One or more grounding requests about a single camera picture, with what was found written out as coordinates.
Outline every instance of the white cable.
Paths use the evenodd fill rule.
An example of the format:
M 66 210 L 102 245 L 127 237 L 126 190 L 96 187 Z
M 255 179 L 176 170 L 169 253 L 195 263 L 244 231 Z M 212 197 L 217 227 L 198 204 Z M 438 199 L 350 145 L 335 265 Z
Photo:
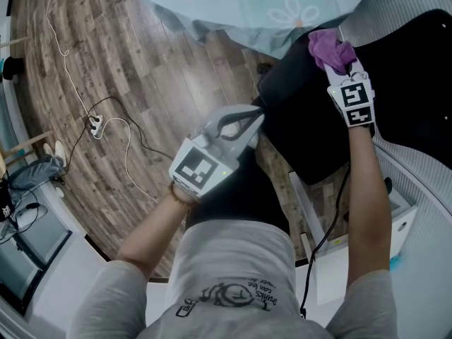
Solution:
M 80 96 L 80 94 L 78 94 L 76 85 L 74 84 L 74 82 L 73 82 L 73 80 L 72 80 L 71 74 L 69 73 L 68 66 L 67 66 L 67 64 L 66 64 L 66 57 L 69 55 L 69 50 L 66 50 L 66 51 L 63 53 L 63 51 L 61 50 L 61 47 L 60 47 L 60 45 L 59 45 L 59 41 L 58 41 L 58 37 L 57 37 L 57 32 L 55 31 L 53 25 L 50 23 L 50 19 L 49 19 L 49 7 L 50 7 L 50 3 L 51 3 L 51 2 L 52 2 L 52 0 L 49 0 L 49 3 L 47 4 L 47 10 L 46 10 L 46 13 L 45 13 L 45 17 L 46 17 L 46 19 L 47 19 L 47 22 L 48 22 L 48 24 L 49 24 L 49 27 L 50 27 L 50 28 L 52 29 L 52 31 L 54 32 L 56 44 L 58 45 L 59 53 L 63 56 L 63 59 L 64 59 L 64 70 L 66 70 L 66 74 L 68 75 L 69 80 L 70 80 L 71 83 L 72 83 L 73 89 L 76 91 L 77 97 L 78 97 L 78 99 L 80 100 L 80 103 L 83 105 L 83 109 L 85 110 L 86 115 L 88 116 L 88 115 L 89 115 L 89 114 L 88 114 L 88 110 L 86 109 L 85 103 L 83 103 L 82 97 Z
M 105 128 L 107 127 L 108 123 L 110 123 L 111 121 L 114 121 L 114 120 L 124 122 L 125 124 L 127 124 L 128 128 L 129 128 L 129 143 L 127 143 L 126 159 L 125 159 L 127 176 L 129 176 L 129 179 L 132 181 L 132 183 L 136 186 L 137 189 L 139 189 L 141 192 L 143 192 L 151 200 L 153 200 L 154 202 L 158 203 L 157 199 L 155 199 L 150 194 L 148 194 L 147 192 L 142 190 L 142 188 L 139 185 L 137 185 L 137 183 L 133 180 L 133 178 L 129 174 L 129 168 L 127 166 L 127 157 L 129 156 L 129 148 L 130 148 L 130 145 L 131 145 L 131 142 L 132 142 L 132 128 L 130 127 L 130 124 L 125 119 L 122 119 L 122 118 L 110 118 L 107 121 L 107 123 L 105 123 L 104 127 L 102 128 L 102 131 L 100 132 L 100 136 L 99 137 L 94 136 L 94 138 L 96 138 L 97 140 L 101 140 L 102 137 L 104 136 L 104 131 L 105 131 Z
M 49 23 L 50 28 L 52 29 L 52 31 L 53 31 L 53 33 L 54 33 L 55 40 L 56 40 L 56 44 L 58 45 L 59 53 L 63 56 L 63 59 L 64 59 L 64 69 L 66 70 L 66 73 L 67 73 L 67 75 L 68 75 L 68 77 L 69 77 L 69 80 L 70 80 L 71 83 L 72 83 L 73 89 L 76 91 L 76 94 L 77 94 L 78 99 L 80 100 L 80 103 L 83 105 L 83 109 L 85 110 L 86 115 L 89 116 L 89 112 L 88 112 L 88 110 L 87 110 L 87 108 L 86 108 L 86 106 L 85 106 L 85 103 L 83 103 L 82 97 L 78 94 L 76 85 L 75 85 L 75 83 L 73 82 L 72 77 L 71 77 L 71 74 L 69 73 L 69 70 L 68 70 L 67 65 L 66 65 L 66 57 L 69 55 L 69 50 L 66 50 L 64 53 L 62 52 L 61 47 L 60 47 L 60 44 L 59 44 L 59 41 L 58 41 L 57 32 L 55 31 L 54 27 L 53 27 L 52 24 L 50 23 L 50 19 L 49 19 L 49 7 L 50 7 L 50 3 L 51 3 L 51 2 L 52 2 L 52 0 L 49 0 L 49 3 L 47 4 L 47 10 L 46 10 L 45 17 L 46 17 L 46 19 L 47 19 L 47 22 Z M 137 185 L 137 183 L 133 180 L 133 178 L 132 178 L 131 175 L 129 174 L 129 168 L 128 168 L 128 166 L 127 166 L 127 157 L 129 156 L 129 148 L 130 148 L 130 145 L 131 145 L 131 142 L 132 142 L 132 128 L 130 127 L 130 124 L 129 124 L 125 119 L 122 119 L 122 118 L 110 118 L 110 119 L 107 121 L 107 123 L 105 123 L 105 125 L 104 125 L 104 127 L 103 127 L 103 129 L 102 129 L 102 133 L 100 134 L 100 137 L 98 138 L 98 137 L 94 136 L 94 138 L 96 138 L 97 140 L 102 139 L 102 137 L 103 137 L 103 135 L 104 135 L 105 127 L 107 127 L 108 123 L 110 123 L 110 122 L 113 121 L 113 120 L 123 121 L 123 122 L 124 122 L 125 124 L 127 124 L 127 126 L 129 127 L 129 143 L 127 144 L 127 148 L 126 148 L 126 159 L 125 159 L 125 165 L 126 165 L 127 176 L 128 176 L 129 179 L 132 181 L 132 183 L 136 186 L 137 189 L 139 189 L 141 192 L 143 192 L 143 193 L 144 193 L 147 197 L 149 197 L 151 200 L 153 200 L 154 202 L 158 203 L 157 199 L 154 198 L 154 197 L 152 197 L 150 194 L 148 194 L 148 193 L 145 192 L 144 190 L 142 190 L 142 188 L 141 188 L 139 185 Z

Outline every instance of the bracelet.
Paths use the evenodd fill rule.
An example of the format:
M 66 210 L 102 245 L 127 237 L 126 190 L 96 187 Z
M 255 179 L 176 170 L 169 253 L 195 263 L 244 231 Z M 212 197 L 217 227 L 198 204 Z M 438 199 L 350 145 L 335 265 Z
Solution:
M 193 202 L 186 202 L 186 201 L 180 199 L 179 197 L 177 197 L 177 195 L 176 195 L 175 192 L 174 192 L 174 185 L 175 185 L 174 181 L 171 182 L 171 184 L 169 185 L 169 194 L 172 196 L 172 198 L 173 198 L 177 203 L 179 203 L 179 204 L 181 204 L 181 205 L 183 205 L 183 206 L 186 206 L 186 207 L 188 207 L 188 208 L 193 208 L 193 207 L 196 207 L 196 206 L 198 205 L 198 203 L 197 203 L 196 201 L 193 201 Z

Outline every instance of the flower pattern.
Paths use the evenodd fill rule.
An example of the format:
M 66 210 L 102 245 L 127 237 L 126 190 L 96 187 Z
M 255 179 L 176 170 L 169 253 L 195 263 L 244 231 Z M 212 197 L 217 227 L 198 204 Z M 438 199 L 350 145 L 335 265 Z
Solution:
M 317 6 L 310 5 L 303 9 L 298 0 L 285 0 L 285 8 L 287 11 L 280 8 L 271 8 L 267 12 L 271 20 L 283 25 L 284 31 L 281 32 L 283 35 L 288 35 L 295 28 L 312 25 L 320 16 L 320 10 Z

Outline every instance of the light blue tablecloth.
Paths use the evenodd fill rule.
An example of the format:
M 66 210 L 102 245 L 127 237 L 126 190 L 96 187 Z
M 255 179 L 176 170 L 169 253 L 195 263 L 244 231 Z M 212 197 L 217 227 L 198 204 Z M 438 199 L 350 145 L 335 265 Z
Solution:
M 337 26 L 361 0 L 150 0 L 171 30 L 187 29 L 202 41 L 224 29 L 236 42 L 283 58 L 305 32 Z

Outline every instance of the gray t-shirt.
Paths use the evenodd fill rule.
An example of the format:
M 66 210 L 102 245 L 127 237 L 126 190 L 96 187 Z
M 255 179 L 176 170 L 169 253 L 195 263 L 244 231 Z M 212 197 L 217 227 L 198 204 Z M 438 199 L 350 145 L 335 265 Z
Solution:
M 169 279 L 166 311 L 146 328 L 147 282 L 108 263 L 68 332 L 104 338 L 397 338 L 388 271 L 357 280 L 326 328 L 302 319 L 290 238 L 260 222 L 215 220 L 187 230 Z

